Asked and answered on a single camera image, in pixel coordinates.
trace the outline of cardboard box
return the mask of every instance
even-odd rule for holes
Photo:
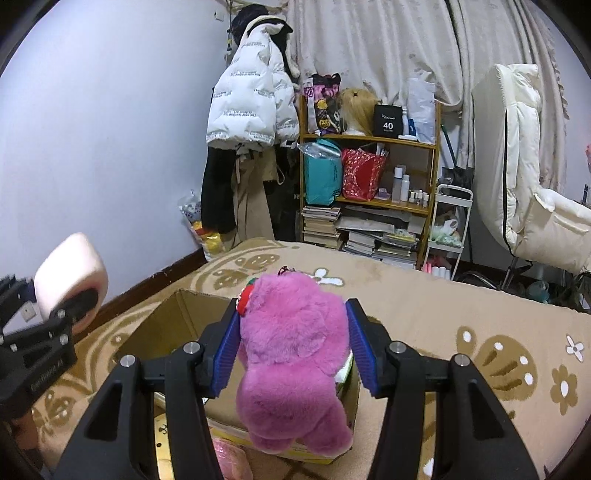
[[[166,356],[190,340],[199,338],[209,323],[217,322],[230,300],[204,293],[179,290],[164,300],[138,329],[121,346],[116,361],[130,353],[141,360]],[[252,446],[248,432],[236,413],[236,391],[244,368],[238,359],[234,363],[228,386],[219,398],[205,404],[205,412],[213,435],[231,440],[239,445]],[[353,364],[349,378],[341,390],[341,402],[345,407],[349,427],[355,427],[359,398],[359,373]],[[165,408],[165,399],[157,398],[157,405]],[[311,453],[301,443],[294,443],[280,456],[300,462],[331,463],[328,458]]]

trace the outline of baseboard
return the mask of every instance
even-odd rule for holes
[[[146,278],[137,285],[131,287],[128,291],[115,297],[108,303],[105,303],[96,315],[94,322],[82,333],[74,337],[74,341],[78,342],[87,336],[93,330],[96,330],[101,325],[117,317],[117,315],[126,312],[138,303],[150,298],[155,293],[158,293],[164,287],[168,287],[171,283],[180,280],[189,275],[191,272],[197,270],[202,265],[205,265],[206,260],[203,255],[203,250],[187,255],[178,260],[169,267],[155,273],[150,278]]]

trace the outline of pink item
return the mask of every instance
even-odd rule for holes
[[[263,275],[241,320],[238,358],[245,366],[238,416],[253,445],[280,453],[301,439],[318,455],[353,444],[334,376],[349,355],[343,300],[308,275]]]
[[[224,480],[252,480],[244,450],[225,440],[214,438],[212,441]]]

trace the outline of teal bag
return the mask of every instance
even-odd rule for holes
[[[300,145],[304,152],[304,181],[306,203],[330,205],[340,195],[343,184],[343,164],[339,146],[330,140]]]

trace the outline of white flower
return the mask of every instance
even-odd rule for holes
[[[583,354],[581,352],[585,349],[585,346],[581,342],[575,343],[570,335],[566,336],[566,340],[569,343],[566,346],[566,353],[574,355],[579,362],[583,363]]]
[[[314,280],[316,280],[316,283],[319,283],[320,285],[334,285],[335,287],[343,286],[344,282],[341,278],[327,277],[327,273],[328,270],[326,270],[325,268],[317,268],[314,272],[314,275],[308,274],[308,276],[312,277]]]

